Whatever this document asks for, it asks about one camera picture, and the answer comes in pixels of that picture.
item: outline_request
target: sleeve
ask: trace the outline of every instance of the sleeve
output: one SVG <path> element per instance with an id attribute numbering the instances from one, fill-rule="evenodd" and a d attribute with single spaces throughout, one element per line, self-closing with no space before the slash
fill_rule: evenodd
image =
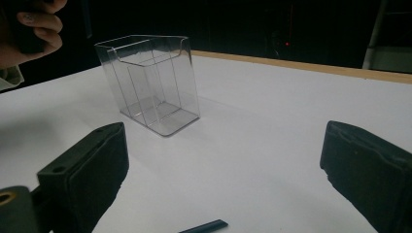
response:
<path id="1" fill-rule="evenodd" d="M 13 88 L 24 82 L 18 66 L 0 70 L 0 90 Z"/>

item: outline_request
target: dark background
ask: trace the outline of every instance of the dark background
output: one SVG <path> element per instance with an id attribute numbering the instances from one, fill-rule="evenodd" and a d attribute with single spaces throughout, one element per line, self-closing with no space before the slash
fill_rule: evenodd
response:
<path id="1" fill-rule="evenodd" d="M 20 65 L 23 88 L 100 65 L 93 45 L 131 34 L 189 36 L 207 50 L 361 68 L 380 0 L 89 0 L 93 35 L 86 38 L 80 0 L 58 15 L 63 47 Z M 412 1 L 390 0 L 392 12 Z M 412 17 L 387 14 L 378 44 L 412 47 Z"/>

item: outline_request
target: transparent acrylic container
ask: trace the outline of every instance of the transparent acrylic container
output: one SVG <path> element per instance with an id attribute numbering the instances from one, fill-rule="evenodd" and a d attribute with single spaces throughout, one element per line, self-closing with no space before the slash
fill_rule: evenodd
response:
<path id="1" fill-rule="evenodd" d="M 124 115 L 165 137 L 200 118 L 189 38 L 132 35 L 94 47 Z"/>

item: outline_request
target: white tabletop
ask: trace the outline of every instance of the white tabletop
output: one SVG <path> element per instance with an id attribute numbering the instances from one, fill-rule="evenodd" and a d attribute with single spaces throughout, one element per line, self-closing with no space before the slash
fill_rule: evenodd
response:
<path id="1" fill-rule="evenodd" d="M 329 120 L 412 151 L 412 85 L 193 57 L 201 119 L 161 138 L 119 114 L 100 67 L 0 95 L 0 187 L 91 130 L 126 128 L 130 170 L 94 232 L 376 232 L 319 162 Z"/>

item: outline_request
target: human hand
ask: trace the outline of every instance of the human hand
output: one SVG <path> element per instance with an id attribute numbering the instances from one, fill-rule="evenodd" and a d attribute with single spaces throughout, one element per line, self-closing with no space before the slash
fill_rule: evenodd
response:
<path id="1" fill-rule="evenodd" d="M 17 20 L 23 25 L 32 27 L 34 34 L 45 41 L 44 51 L 38 53 L 24 54 L 19 51 L 9 25 L 3 18 L 4 14 L 2 14 L 0 16 L 0 69 L 38 59 L 60 49 L 63 44 L 58 33 L 63 24 L 55 13 L 62 9 L 66 3 L 67 0 L 35 0 L 32 6 L 39 12 L 17 13 Z"/>

